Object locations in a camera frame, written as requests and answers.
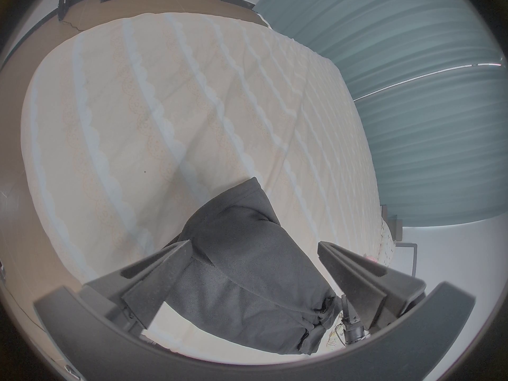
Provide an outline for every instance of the folded black garment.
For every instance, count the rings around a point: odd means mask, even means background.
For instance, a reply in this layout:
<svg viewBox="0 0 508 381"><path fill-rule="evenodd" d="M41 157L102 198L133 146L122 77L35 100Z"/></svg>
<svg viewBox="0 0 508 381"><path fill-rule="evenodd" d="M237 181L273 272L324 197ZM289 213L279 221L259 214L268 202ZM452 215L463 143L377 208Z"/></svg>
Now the folded black garment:
<svg viewBox="0 0 508 381"><path fill-rule="evenodd" d="M243 346L312 354L340 299L289 234L252 178L201 207L173 240L192 262L166 302L200 329Z"/></svg>

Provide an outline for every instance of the curtain fold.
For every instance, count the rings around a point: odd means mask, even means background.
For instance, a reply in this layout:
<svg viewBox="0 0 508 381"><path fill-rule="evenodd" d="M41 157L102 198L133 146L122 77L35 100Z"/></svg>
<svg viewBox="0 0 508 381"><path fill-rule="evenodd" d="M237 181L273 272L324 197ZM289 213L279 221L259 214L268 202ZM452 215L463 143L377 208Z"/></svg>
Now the curtain fold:
<svg viewBox="0 0 508 381"><path fill-rule="evenodd" d="M379 196L404 225L508 210L508 73L467 0L260 0L329 58L355 100Z"/></svg>

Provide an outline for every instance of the light strip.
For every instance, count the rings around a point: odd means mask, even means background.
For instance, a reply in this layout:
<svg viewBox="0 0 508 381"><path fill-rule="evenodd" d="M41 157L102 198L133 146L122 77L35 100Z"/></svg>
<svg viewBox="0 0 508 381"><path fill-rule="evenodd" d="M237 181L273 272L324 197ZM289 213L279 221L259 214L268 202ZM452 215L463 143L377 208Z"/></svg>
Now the light strip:
<svg viewBox="0 0 508 381"><path fill-rule="evenodd" d="M407 80L404 80L404 81L402 81L402 82L398 82L398 83L395 83L395 84L393 84L393 85L390 85L390 86L384 87L383 89L379 89L379 90L376 90L375 92L372 92L372 93L366 94L366 95L361 96L361 97L359 97L359 98L356 98L356 99L354 99L354 100L353 100L353 102L356 102L357 100L360 100L361 98L366 98L366 97L371 96L371 95L373 95L373 94L376 94L376 93L382 92L382 91L384 91L384 90L386 90L386 89L390 89L391 87L399 86L399 85L402 85L403 83L412 82L413 80L416 80L416 79L422 79L422 78L425 78L425 77L427 77L427 76L437 75L438 73L443 73L443 72L453 71L453 70L455 70L455 69L462 69L462 68L464 68L464 67L481 67L481 66L495 66L495 67L501 67L501 66L502 66L502 64L500 64L500 63L499 63L499 64L498 64L498 63L497 63L497 64L496 64L496 63L495 63L495 64L494 64L494 63L493 63L493 64L492 64L492 63L491 63L491 64L490 64L490 63L489 63L489 64L488 64L488 63L487 63L487 64L486 64L486 63L485 63L485 64L484 64L484 63L483 63L483 64L482 64L482 63L479 63L479 64L478 64L478 63L476 63L476 64L470 64L470 65L460 65L460 66L458 66L458 67L448 67L448 68L446 68L446 69L441 69L440 71L435 71L435 72L427 73L427 74L425 74L425 75L416 76L416 78L407 79Z"/></svg>

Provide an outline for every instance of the tile floor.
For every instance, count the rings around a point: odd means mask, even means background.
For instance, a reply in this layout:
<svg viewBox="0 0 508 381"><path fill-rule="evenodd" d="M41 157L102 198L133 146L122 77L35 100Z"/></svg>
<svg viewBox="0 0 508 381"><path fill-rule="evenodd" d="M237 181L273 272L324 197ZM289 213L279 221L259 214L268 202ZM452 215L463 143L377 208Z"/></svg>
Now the tile floor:
<svg viewBox="0 0 508 381"><path fill-rule="evenodd" d="M55 16L37 29L0 72L0 260L6 271L0 293L28 338L62 367L65 360L41 329L33 302L61 285L78 290L80 283L60 262L31 200L20 147L23 100L35 69L60 43L80 30L147 12L203 13L265 25L255 12L219 0L83 0L69 9L67 23Z"/></svg>

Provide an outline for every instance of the bed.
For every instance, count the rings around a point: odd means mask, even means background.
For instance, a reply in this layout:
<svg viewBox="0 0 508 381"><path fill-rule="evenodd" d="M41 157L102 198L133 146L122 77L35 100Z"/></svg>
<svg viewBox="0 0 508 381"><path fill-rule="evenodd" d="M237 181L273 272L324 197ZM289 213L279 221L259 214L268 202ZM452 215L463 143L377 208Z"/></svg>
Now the bed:
<svg viewBox="0 0 508 381"><path fill-rule="evenodd" d="M253 176L337 293L318 241L385 265L393 255L339 70L257 24L143 14L80 33L36 70L21 148L44 230L81 283L160 250L200 206ZM338 348L329 333L316 354ZM228 344L168 305L144 336L205 360L305 359Z"/></svg>

